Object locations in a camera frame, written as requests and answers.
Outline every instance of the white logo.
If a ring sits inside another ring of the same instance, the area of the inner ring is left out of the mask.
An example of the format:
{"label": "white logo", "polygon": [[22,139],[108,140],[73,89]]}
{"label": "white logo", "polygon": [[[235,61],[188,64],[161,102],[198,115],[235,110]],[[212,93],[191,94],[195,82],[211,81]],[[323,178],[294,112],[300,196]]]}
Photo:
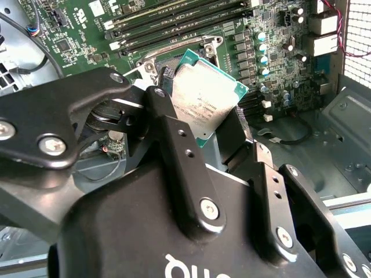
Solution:
{"label": "white logo", "polygon": [[[183,271],[184,278],[198,278],[197,266],[192,266],[192,276],[190,274],[187,266],[178,259],[175,259],[170,254],[166,255],[165,258],[169,261],[165,268],[165,278],[173,278],[172,270],[173,268],[180,268]],[[208,269],[203,270],[203,278],[210,278],[210,271]],[[230,278],[228,275],[219,274],[216,278]]]}
{"label": "white logo", "polygon": [[82,9],[80,9],[80,10],[77,12],[77,16],[78,16],[79,21],[80,21],[81,24],[84,23],[84,22],[86,21],[85,12],[84,12]]}

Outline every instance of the dimm slot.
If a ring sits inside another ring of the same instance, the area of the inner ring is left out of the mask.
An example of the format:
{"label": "dimm slot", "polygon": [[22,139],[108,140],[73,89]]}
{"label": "dimm slot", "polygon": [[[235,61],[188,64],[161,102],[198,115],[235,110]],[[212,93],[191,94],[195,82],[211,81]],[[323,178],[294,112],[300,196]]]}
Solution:
{"label": "dimm slot", "polygon": [[252,12],[248,11],[248,10],[244,10],[243,12],[239,12],[239,13],[229,14],[228,16],[212,20],[212,22],[205,22],[205,23],[197,24],[197,25],[192,26],[190,28],[180,30],[177,33],[172,32],[170,34],[160,36],[159,38],[156,38],[156,39],[150,39],[149,41],[138,43],[137,45],[128,46],[124,49],[121,49],[120,52],[121,52],[122,55],[128,55],[130,52],[133,52],[135,50],[139,50],[139,49],[141,49],[143,47],[146,47],[148,45],[153,45],[155,43],[160,43],[160,42],[163,42],[167,39],[177,38],[177,37],[185,35],[187,33],[198,31],[200,29],[207,28],[207,27],[210,27],[210,26],[218,25],[218,24],[223,23],[225,21],[237,19],[239,17],[251,17],[251,16],[252,16]]}

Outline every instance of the bolt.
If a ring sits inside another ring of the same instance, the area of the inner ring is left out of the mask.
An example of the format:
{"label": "bolt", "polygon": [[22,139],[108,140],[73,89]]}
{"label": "bolt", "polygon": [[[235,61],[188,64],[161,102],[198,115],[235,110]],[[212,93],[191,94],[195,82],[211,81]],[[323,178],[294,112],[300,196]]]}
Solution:
{"label": "bolt", "polygon": [[45,137],[40,140],[39,148],[47,155],[59,156],[67,149],[66,144],[57,137]]}
{"label": "bolt", "polygon": [[340,108],[341,110],[345,110],[347,106],[348,106],[347,103],[340,103],[340,104],[339,104],[339,108]]}
{"label": "bolt", "polygon": [[215,220],[219,216],[217,206],[209,199],[203,199],[200,203],[201,210],[208,219]]}
{"label": "bolt", "polygon": [[371,278],[371,270],[366,265],[362,265],[362,270],[367,278]]}
{"label": "bolt", "polygon": [[294,242],[292,241],[291,235],[285,229],[283,229],[283,227],[277,227],[276,233],[278,239],[284,246],[286,246],[287,248],[293,247]]}
{"label": "bolt", "polygon": [[10,240],[10,234],[8,234],[8,233],[4,234],[1,238],[1,240],[4,241],[4,242],[7,241],[7,240]]}
{"label": "bolt", "polygon": [[289,169],[290,169],[290,172],[291,172],[295,177],[298,176],[298,173],[297,173],[297,171],[296,171],[296,169],[295,169],[294,167],[290,166]]}
{"label": "bolt", "polygon": [[123,83],[123,77],[120,74],[116,74],[113,72],[110,74],[110,78],[117,83]]}
{"label": "bolt", "polygon": [[165,92],[162,89],[156,88],[155,93],[160,97],[165,97]]}
{"label": "bolt", "polygon": [[357,267],[355,266],[355,264],[353,263],[351,257],[349,257],[347,254],[343,254],[343,260],[345,262],[345,265],[347,266],[347,268],[351,271],[351,272],[356,272],[357,271]]}
{"label": "bolt", "polygon": [[12,138],[16,134],[16,129],[8,122],[0,120],[0,141]]}

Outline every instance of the electronic component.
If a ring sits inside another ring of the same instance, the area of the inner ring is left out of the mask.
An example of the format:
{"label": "electronic component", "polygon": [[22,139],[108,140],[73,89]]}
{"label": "electronic component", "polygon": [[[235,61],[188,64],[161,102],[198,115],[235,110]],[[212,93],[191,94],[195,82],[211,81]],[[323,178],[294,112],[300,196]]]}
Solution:
{"label": "electronic component", "polygon": [[267,50],[267,45],[265,43],[260,43],[256,46],[256,50],[264,52]]}
{"label": "electronic component", "polygon": [[260,63],[260,64],[263,64],[263,65],[266,65],[268,64],[268,58],[267,56],[265,55],[261,55],[258,57],[257,61]]}
{"label": "electronic component", "polygon": [[322,18],[312,16],[309,18],[309,30],[317,35],[325,35],[337,30],[337,15]]}
{"label": "electronic component", "polygon": [[58,26],[58,27],[65,27],[67,26],[67,19],[62,11],[62,9],[60,8],[56,8],[55,10],[52,10],[50,12],[50,17],[53,19],[53,21],[55,22],[55,24]]}
{"label": "electronic component", "polygon": [[301,16],[304,13],[304,9],[303,8],[293,8],[292,13],[294,13],[298,16]]}
{"label": "electronic component", "polygon": [[71,47],[68,44],[66,39],[62,39],[62,40],[56,42],[56,46],[58,47],[59,51],[61,51],[61,52],[65,52],[65,51],[71,49]]}
{"label": "electronic component", "polygon": [[269,75],[269,69],[268,68],[261,68],[261,69],[259,69],[259,73],[262,76],[268,76]]}
{"label": "electronic component", "polygon": [[297,23],[303,23],[304,22],[304,17],[302,17],[302,16],[293,16],[292,17],[292,21],[294,21],[294,22],[297,22]]}
{"label": "electronic component", "polygon": [[306,52],[316,57],[337,50],[337,35],[328,36],[303,36],[303,47]]}
{"label": "electronic component", "polygon": [[235,45],[235,48],[236,48],[237,51],[244,51],[244,50],[246,50],[246,45],[245,45],[245,43],[239,43],[239,44]]}
{"label": "electronic component", "polygon": [[238,61],[246,60],[247,58],[248,58],[248,55],[245,52],[237,54],[237,60]]}
{"label": "electronic component", "polygon": [[255,34],[255,38],[260,40],[261,42],[264,42],[266,38],[266,34],[264,32],[258,32]]}
{"label": "electronic component", "polygon": [[239,33],[233,36],[235,42],[240,42],[245,40],[245,35],[243,33]]}
{"label": "electronic component", "polygon": [[302,54],[296,54],[296,59],[298,60],[298,61],[300,61],[300,62],[306,62],[307,61],[307,56],[305,56],[305,55],[302,55]]}

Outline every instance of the capacitor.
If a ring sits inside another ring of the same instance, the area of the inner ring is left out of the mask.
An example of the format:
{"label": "capacitor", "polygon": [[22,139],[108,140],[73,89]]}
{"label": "capacitor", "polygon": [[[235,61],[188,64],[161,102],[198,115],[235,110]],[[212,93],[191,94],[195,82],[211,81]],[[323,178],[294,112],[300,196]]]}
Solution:
{"label": "capacitor", "polygon": [[305,55],[301,55],[301,54],[297,54],[296,55],[296,58],[298,59],[298,61],[301,61],[301,62],[306,62],[307,61],[307,56],[305,56]]}
{"label": "capacitor", "polygon": [[286,99],[283,99],[282,100],[282,105],[283,106],[287,107],[287,106],[289,106],[289,104],[290,104],[290,101],[289,100],[286,100]]}
{"label": "capacitor", "polygon": [[297,89],[299,87],[300,87],[300,83],[298,81],[295,81],[294,83],[292,83],[292,88]]}
{"label": "capacitor", "polygon": [[260,40],[261,42],[264,42],[265,41],[265,33],[264,32],[258,32],[255,34],[255,38]]}
{"label": "capacitor", "polygon": [[283,49],[290,51],[290,52],[294,50],[294,47],[290,43],[285,43],[282,47]]}
{"label": "capacitor", "polygon": [[304,17],[302,16],[293,16],[292,21],[297,22],[297,23],[303,23],[304,22]]}
{"label": "capacitor", "polygon": [[297,14],[298,16],[301,16],[304,13],[304,9],[303,8],[293,8],[292,12],[294,14]]}
{"label": "capacitor", "polygon": [[261,52],[264,52],[267,50],[267,45],[265,43],[260,43],[256,46],[256,49]]}
{"label": "capacitor", "polygon": [[259,73],[260,73],[261,75],[263,75],[263,76],[268,76],[268,74],[269,74],[269,69],[268,69],[268,68],[261,68],[261,69],[259,70]]}
{"label": "capacitor", "polygon": [[281,96],[282,96],[282,98],[283,98],[284,100],[288,100],[288,99],[290,98],[290,94],[289,94],[289,92],[286,91],[286,90],[282,91]]}
{"label": "capacitor", "polygon": [[265,93],[268,91],[268,88],[263,83],[259,84],[259,89],[262,93]]}
{"label": "capacitor", "polygon": [[263,65],[268,64],[268,57],[265,56],[265,55],[259,56],[259,58],[257,60],[258,60],[258,62],[262,63]]}

